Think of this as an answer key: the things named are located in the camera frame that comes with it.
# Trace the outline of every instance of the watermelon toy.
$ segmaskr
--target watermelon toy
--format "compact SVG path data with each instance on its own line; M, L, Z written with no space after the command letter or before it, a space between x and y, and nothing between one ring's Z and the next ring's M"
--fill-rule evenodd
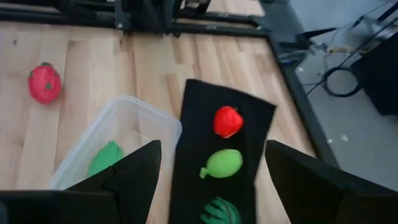
M217 197L205 206L200 215L201 223L206 224L241 224L238 209L229 201Z

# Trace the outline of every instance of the red strawberry toy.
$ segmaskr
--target red strawberry toy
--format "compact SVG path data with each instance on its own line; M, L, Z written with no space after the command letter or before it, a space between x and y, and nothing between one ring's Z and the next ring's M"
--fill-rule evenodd
M223 138L229 138L243 126L242 116L232 107L223 106L214 117L214 132Z
M27 79L31 97L39 103L53 102L61 92L61 78L50 63L43 62Z

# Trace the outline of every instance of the clear plastic container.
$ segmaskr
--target clear plastic container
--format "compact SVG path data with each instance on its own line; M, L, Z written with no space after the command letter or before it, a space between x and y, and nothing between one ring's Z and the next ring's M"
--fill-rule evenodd
M120 96L102 109L91 128L70 150L54 173L50 188L64 190L84 180L91 160L110 140L116 141L126 156L158 139L162 143L162 163L156 191L169 190L181 131L180 121L166 112L137 98Z

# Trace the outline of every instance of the wooden table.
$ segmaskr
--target wooden table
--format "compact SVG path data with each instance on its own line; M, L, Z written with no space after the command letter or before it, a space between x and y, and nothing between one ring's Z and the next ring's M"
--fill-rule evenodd
M210 8L262 13L253 0L213 1ZM62 94L51 105L29 96L27 77L39 62L51 62L63 80ZM126 37L111 29L0 22L0 69L0 189L46 189L101 107L118 95L135 96L178 118L187 78L236 88L277 105L268 139L314 156L263 39ZM256 186L258 222L289 223L265 160ZM169 188L162 194L168 195ZM167 223L168 201L162 203L161 209L151 210L148 223Z

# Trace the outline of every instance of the black felt pad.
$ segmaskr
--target black felt pad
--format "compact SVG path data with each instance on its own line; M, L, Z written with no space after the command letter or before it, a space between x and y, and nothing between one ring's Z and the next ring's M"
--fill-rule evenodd
M242 129L229 139L213 131L213 118L222 106L238 109ZM181 112L182 135L177 144L169 223L200 223L203 207L215 197L234 204L243 223L256 223L254 179L275 106L259 98L198 80L187 80ZM237 149L243 155L239 172L225 179L199 177L201 167L216 151Z

